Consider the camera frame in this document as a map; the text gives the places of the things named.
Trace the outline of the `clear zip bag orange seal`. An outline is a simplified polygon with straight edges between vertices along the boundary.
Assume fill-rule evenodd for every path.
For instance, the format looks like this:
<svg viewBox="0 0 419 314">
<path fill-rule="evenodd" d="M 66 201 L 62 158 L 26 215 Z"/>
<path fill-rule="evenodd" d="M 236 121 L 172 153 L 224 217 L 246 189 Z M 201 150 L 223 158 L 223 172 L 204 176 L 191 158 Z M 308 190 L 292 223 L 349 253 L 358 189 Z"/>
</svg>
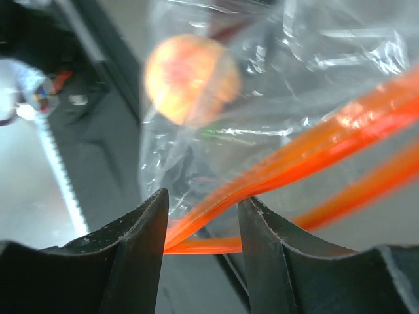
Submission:
<svg viewBox="0 0 419 314">
<path fill-rule="evenodd" d="M 153 1 L 139 187 L 170 197 L 165 254 L 238 253 L 234 209 L 271 193 L 307 231 L 418 180 L 417 1 Z M 162 41 L 226 46 L 242 92 L 177 125 L 143 81 Z"/>
</svg>

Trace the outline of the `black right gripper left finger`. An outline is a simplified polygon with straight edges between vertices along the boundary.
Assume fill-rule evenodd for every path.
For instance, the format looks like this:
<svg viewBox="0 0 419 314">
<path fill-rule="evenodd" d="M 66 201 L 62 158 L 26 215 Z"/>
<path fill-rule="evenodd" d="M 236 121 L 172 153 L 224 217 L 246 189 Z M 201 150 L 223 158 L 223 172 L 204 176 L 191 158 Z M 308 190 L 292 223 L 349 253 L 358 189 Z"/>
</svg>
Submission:
<svg viewBox="0 0 419 314">
<path fill-rule="evenodd" d="M 153 313 L 168 191 L 63 247 L 1 242 L 2 313 Z"/>
</svg>

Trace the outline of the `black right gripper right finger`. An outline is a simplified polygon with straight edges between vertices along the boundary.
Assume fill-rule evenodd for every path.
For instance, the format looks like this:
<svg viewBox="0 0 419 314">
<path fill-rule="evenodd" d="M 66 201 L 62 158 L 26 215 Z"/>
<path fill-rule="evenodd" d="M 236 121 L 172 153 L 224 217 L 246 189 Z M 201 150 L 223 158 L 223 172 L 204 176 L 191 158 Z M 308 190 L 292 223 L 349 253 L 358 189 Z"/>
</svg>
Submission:
<svg viewBox="0 0 419 314">
<path fill-rule="evenodd" d="M 257 198 L 239 206 L 252 313 L 417 313 L 418 247 L 353 251 L 327 242 Z"/>
</svg>

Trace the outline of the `small orange fake peach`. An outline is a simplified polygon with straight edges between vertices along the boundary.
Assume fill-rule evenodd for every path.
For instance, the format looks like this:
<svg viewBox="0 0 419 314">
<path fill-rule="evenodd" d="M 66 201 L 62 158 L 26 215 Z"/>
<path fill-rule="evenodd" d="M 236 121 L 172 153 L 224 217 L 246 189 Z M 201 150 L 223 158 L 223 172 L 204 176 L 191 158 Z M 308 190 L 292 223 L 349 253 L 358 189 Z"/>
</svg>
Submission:
<svg viewBox="0 0 419 314">
<path fill-rule="evenodd" d="M 181 34 L 151 52 L 143 85 L 164 118 L 177 125 L 204 126 L 241 94 L 242 75 L 226 46 L 208 37 Z"/>
</svg>

